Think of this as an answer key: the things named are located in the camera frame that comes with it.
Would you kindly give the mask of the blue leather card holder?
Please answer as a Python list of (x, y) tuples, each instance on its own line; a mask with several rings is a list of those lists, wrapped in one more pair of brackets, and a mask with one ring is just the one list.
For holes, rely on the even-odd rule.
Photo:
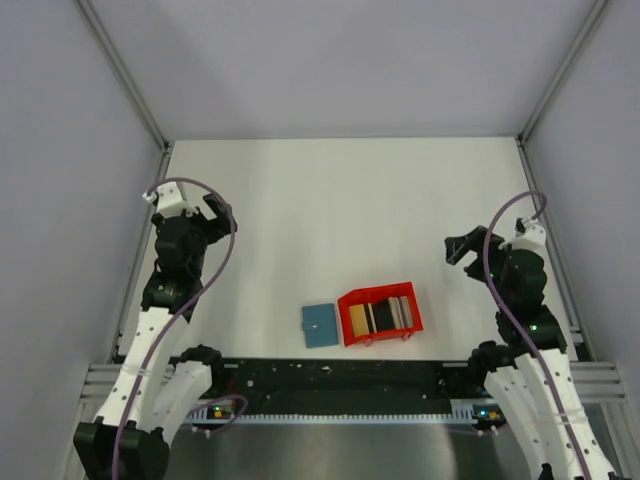
[(301, 327), (307, 348), (334, 346), (339, 343), (335, 306), (332, 303), (301, 308)]

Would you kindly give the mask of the red plastic bin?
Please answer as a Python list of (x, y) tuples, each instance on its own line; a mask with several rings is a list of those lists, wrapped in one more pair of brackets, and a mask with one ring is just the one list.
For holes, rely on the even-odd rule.
[(411, 282), (352, 290), (338, 299), (337, 307), (345, 347), (407, 341), (423, 330)]

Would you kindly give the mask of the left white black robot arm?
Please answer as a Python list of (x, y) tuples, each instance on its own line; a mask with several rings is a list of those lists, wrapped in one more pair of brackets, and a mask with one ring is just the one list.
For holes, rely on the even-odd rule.
[(198, 299), (210, 286), (202, 280), (206, 251), (237, 231), (226, 202), (216, 194), (203, 200), (211, 219), (176, 186), (154, 200), (156, 258), (132, 344), (105, 402), (92, 421), (78, 424), (73, 437), (90, 479), (163, 478), (173, 440), (196, 400), (226, 387), (221, 355), (210, 347), (187, 348), (174, 372), (167, 372)]

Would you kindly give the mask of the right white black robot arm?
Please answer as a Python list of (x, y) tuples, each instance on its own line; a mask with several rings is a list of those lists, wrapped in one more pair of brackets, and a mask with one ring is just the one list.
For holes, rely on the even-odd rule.
[(478, 226), (445, 239), (445, 259), (457, 264), (473, 252), (466, 275), (496, 295), (502, 344), (473, 350), (466, 380), (489, 395), (524, 453), (534, 479), (615, 479), (576, 389), (564, 334), (544, 303), (546, 238), (535, 221), (519, 223), (509, 241)]

